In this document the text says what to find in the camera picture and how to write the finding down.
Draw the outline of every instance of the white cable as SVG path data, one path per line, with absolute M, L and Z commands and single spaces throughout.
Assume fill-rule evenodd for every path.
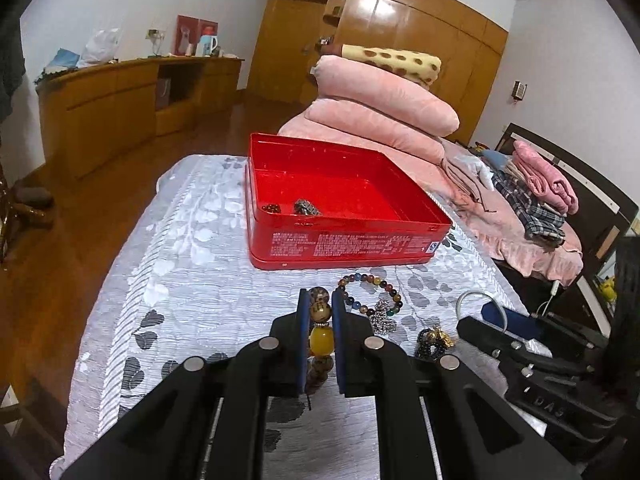
M 546 314 L 546 310 L 549 308 L 549 304 L 551 303 L 551 300 L 558 293 L 559 287 L 560 287 L 560 281 L 555 280 L 554 284 L 551 286 L 551 295 L 549 296 L 549 299 L 546 301 L 543 301 L 543 303 L 540 304 L 540 306 L 536 309 L 536 314 L 538 314 L 539 316 L 544 316 Z
M 494 297 L 493 294 L 491 294 L 490 292 L 487 292 L 485 290 L 468 290 L 466 292 L 464 292 L 463 294 L 460 295 L 460 297 L 458 298 L 458 300 L 456 301 L 456 317 L 458 318 L 458 320 L 460 320 L 460 317 L 462 314 L 460 314 L 460 309 L 462 307 L 462 301 L 467 297 L 467 296 L 471 296 L 472 294 L 479 294 L 480 296 L 484 296 L 486 298 L 489 298 L 491 301 L 494 302 L 494 305 L 497 307 L 498 311 L 500 311 L 500 316 L 502 316 L 502 332 L 507 332 L 507 323 L 509 322 L 507 320 L 507 313 L 504 309 L 504 307 L 498 302 L 498 300 Z

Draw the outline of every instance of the white bedspread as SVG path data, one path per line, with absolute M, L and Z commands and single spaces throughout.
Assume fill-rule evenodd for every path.
M 114 262 L 87 323 L 65 456 L 52 466 L 52 478 L 185 358 L 235 355 L 268 334 L 275 317 L 295 310 L 301 287 L 333 290 L 342 275 L 356 271 L 383 276 L 402 295 L 398 330 L 389 339 L 412 354 L 418 332 L 439 322 L 456 341 L 454 352 L 504 393 L 497 362 L 458 339 L 455 302 L 481 288 L 508 308 L 526 310 L 450 210 L 454 226 L 426 265 L 258 270 L 246 248 L 244 164 L 244 157 L 193 155 L 159 180 L 158 195 Z M 369 305 L 381 293 L 369 283 L 354 283 L 351 291 Z M 463 315 L 479 317 L 483 303 L 468 298 Z M 373 398 L 341 397 L 334 369 L 311 403 L 309 411 L 304 397 L 271 400 L 264 478 L 379 478 Z

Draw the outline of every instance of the giraffe print pillow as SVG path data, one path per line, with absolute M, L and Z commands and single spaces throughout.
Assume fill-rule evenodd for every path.
M 369 48 L 340 43 L 323 47 L 322 54 L 332 54 L 381 68 L 404 77 L 427 90 L 438 78 L 442 65 L 440 58 L 423 52 L 393 48 Z

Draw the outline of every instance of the plaid shirt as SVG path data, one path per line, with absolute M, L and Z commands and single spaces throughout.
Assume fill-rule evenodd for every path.
M 527 238 L 539 239 L 552 247 L 564 243 L 564 217 L 543 207 L 523 182 L 516 182 L 501 171 L 494 172 L 495 189 L 506 199 L 518 216 Z

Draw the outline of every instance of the plastic bag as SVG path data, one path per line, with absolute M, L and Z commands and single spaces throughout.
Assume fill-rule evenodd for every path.
M 491 180 L 494 174 L 482 160 L 473 155 L 456 155 L 453 160 L 468 167 L 471 173 L 478 176 L 478 180 L 485 188 L 495 191 L 494 183 Z
M 118 50 L 119 28 L 99 30 L 89 39 L 80 55 L 78 68 L 100 65 L 111 61 Z

